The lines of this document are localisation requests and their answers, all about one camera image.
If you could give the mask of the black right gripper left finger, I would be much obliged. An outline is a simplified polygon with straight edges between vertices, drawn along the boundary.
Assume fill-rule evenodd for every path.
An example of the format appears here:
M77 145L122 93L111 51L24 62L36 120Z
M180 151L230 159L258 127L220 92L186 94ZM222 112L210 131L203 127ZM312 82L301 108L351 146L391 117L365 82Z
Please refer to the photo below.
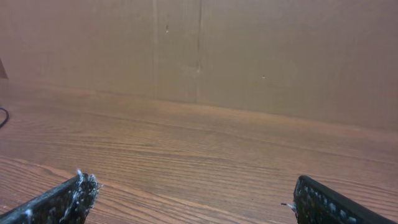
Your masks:
M79 170L71 179L3 213L1 224L84 224L99 189L95 175Z

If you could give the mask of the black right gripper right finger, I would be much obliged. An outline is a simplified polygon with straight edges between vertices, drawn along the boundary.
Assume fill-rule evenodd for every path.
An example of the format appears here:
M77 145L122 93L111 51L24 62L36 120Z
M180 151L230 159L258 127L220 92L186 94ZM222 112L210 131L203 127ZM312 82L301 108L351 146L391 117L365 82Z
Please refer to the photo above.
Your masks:
M331 188L301 175L292 203L285 203L298 224L396 224Z

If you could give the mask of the cardboard back panel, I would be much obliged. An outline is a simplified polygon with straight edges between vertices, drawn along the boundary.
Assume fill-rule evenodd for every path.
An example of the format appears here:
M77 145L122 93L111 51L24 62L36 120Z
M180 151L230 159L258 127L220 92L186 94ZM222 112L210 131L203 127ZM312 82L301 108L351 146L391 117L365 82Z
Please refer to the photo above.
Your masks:
M397 129L396 1L2 1L14 82Z

